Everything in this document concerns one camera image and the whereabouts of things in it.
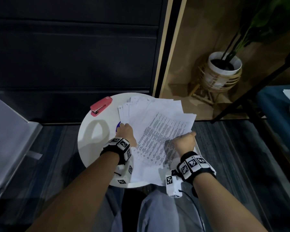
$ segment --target forearm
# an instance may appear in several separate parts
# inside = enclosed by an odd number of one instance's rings
[[[101,155],[62,191],[28,231],[88,231],[118,162],[116,153]]]
[[[214,231],[267,231],[211,174],[197,175],[193,186]]]

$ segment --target person's left arm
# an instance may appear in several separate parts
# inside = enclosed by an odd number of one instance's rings
[[[116,136],[136,146],[129,124],[121,124]],[[117,153],[101,155],[58,195],[27,231],[89,231],[118,162]]]

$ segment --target drawer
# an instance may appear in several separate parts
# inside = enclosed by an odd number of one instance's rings
[[[157,27],[0,22],[0,88],[150,87]]]
[[[162,0],[0,0],[0,18],[158,26]]]
[[[106,96],[143,91],[0,91],[0,99],[29,121],[39,123],[82,122],[90,106]]]

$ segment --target cable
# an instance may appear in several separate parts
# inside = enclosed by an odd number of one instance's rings
[[[195,206],[195,209],[197,209],[197,212],[198,212],[198,214],[199,214],[199,218],[200,218],[200,221],[201,221],[201,224],[202,224],[202,228],[203,228],[203,231],[205,232],[205,228],[204,228],[204,225],[203,225],[203,220],[202,220],[202,218],[201,218],[201,215],[200,215],[200,212],[199,212],[199,210],[198,210],[198,207],[197,207],[197,205],[194,203],[194,201],[193,201],[193,199],[185,192],[185,191],[182,191],[182,190],[178,190],[179,192],[182,192],[182,193],[184,193],[185,195],[187,195],[188,197],[189,197],[189,199],[192,201],[192,203],[194,204],[194,206]]]

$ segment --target plant pot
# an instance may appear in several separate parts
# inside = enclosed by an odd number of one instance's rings
[[[234,56],[234,58],[232,58],[232,60],[230,61],[230,63],[233,65],[234,70],[230,71],[230,70],[223,70],[220,69],[218,67],[216,67],[215,65],[212,64],[211,60],[213,59],[221,59],[223,55],[223,52],[214,52],[212,54],[210,54],[209,58],[208,58],[208,67],[215,73],[222,75],[219,78],[214,77],[212,74],[206,72],[204,75],[204,80],[206,80],[206,83],[208,84],[212,84],[212,88],[213,89],[220,89],[222,88],[229,80],[228,77],[232,77],[232,75],[236,74],[242,67],[242,62],[241,60]]]

